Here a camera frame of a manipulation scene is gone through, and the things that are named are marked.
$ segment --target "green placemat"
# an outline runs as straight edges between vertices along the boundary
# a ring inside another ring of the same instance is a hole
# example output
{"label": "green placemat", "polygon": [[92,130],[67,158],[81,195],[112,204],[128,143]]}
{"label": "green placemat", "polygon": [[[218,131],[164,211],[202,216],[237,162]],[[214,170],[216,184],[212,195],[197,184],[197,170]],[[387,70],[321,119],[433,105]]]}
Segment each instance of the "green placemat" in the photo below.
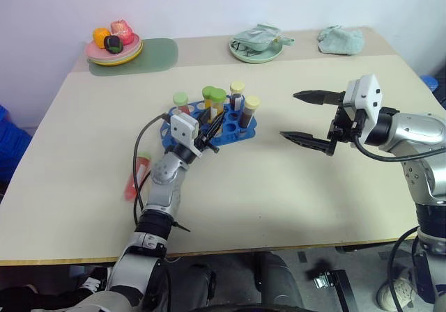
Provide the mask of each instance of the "green placemat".
{"label": "green placemat", "polygon": [[90,62],[90,72],[99,77],[138,73],[161,72],[175,66],[178,46],[172,39],[144,39],[141,53],[123,65],[101,66]]}

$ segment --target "shoe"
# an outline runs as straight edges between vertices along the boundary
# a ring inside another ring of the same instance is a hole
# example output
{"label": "shoe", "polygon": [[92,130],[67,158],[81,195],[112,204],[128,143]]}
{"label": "shoe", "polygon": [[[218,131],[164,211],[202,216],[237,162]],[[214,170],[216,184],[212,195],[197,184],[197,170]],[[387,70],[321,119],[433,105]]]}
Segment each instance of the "shoe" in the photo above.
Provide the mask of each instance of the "shoe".
{"label": "shoe", "polygon": [[[395,287],[398,302],[402,308],[414,300],[416,292],[413,290],[408,279],[399,277],[393,282],[393,285]],[[376,302],[384,311],[394,312],[397,310],[387,283],[381,286],[376,293]]]}
{"label": "shoe", "polygon": [[107,286],[107,279],[110,272],[111,268],[95,268],[79,289],[87,289],[90,290],[92,293],[104,291],[105,287]]}

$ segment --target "light green cloth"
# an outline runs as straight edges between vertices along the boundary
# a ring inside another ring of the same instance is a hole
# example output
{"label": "light green cloth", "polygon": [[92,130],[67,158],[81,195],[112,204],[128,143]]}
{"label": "light green cloth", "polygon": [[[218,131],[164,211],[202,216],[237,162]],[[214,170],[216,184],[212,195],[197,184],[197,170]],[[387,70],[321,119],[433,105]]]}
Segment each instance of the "light green cloth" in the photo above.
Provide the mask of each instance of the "light green cloth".
{"label": "light green cloth", "polygon": [[364,37],[359,29],[347,31],[339,25],[329,26],[318,35],[319,49],[322,53],[358,54],[364,47]]}

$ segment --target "sample tube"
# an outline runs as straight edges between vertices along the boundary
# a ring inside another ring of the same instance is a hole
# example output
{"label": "sample tube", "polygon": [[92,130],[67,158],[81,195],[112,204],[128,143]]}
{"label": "sample tube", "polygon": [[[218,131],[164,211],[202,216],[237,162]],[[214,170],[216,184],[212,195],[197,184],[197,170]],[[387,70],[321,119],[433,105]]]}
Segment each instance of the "sample tube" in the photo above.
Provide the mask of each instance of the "sample tube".
{"label": "sample tube", "polygon": [[246,128],[249,126],[252,115],[254,115],[254,111],[256,111],[259,105],[260,99],[257,96],[250,95],[245,98],[245,106],[243,107],[242,116],[238,121],[240,127]]}
{"label": "sample tube", "polygon": [[214,88],[210,92],[212,107],[210,108],[210,119],[213,120],[224,110],[224,101],[226,100],[226,91],[221,88]]}
{"label": "sample tube", "polygon": [[189,106],[187,105],[188,102],[189,98],[187,97],[186,93],[182,91],[174,93],[174,104],[178,110],[190,115]]}
{"label": "sample tube", "polygon": [[231,108],[239,111],[242,107],[242,93],[245,90],[245,84],[241,81],[233,81],[231,86]]}
{"label": "sample tube", "polygon": [[213,89],[214,89],[214,87],[207,86],[207,87],[204,87],[203,90],[201,91],[201,93],[203,94],[203,98],[204,98],[205,109],[210,108],[212,106],[212,100],[210,99],[210,93],[212,92]]}
{"label": "sample tube", "polygon": [[[137,182],[141,188],[141,182],[150,170],[151,156],[146,152],[140,152],[137,154]],[[137,190],[133,183],[133,173],[130,173],[127,185],[124,190],[124,197],[127,201],[133,201],[137,195]]]}

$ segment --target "test tube rack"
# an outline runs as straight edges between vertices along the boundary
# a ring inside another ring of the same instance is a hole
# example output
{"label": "test tube rack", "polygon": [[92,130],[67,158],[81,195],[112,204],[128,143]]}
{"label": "test tube rack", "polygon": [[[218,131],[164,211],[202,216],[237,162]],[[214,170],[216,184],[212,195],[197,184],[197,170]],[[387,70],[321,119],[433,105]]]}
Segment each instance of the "test tube rack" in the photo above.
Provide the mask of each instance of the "test tube rack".
{"label": "test tube rack", "polygon": [[[221,145],[226,145],[228,143],[235,143],[236,141],[246,140],[256,135],[255,129],[257,126],[257,121],[254,116],[252,116],[251,122],[249,123],[248,127],[243,128],[238,125],[238,121],[240,120],[240,116],[242,115],[244,105],[245,105],[245,98],[243,98],[242,107],[238,111],[234,111],[229,103],[226,103],[224,105],[226,114],[224,116],[222,124],[222,133],[220,135],[217,134],[210,141],[211,144],[213,144],[215,147],[218,147]],[[190,115],[194,118],[198,118],[199,114],[204,109],[205,109],[204,101],[189,103]],[[173,114],[178,114],[178,110],[176,107],[173,107],[169,110],[169,115],[172,116]],[[201,129],[205,130],[207,127],[208,124],[202,125]],[[161,134],[161,142],[164,148],[176,145],[176,141],[170,135],[170,126],[167,122],[164,122],[161,125],[160,134]]]}

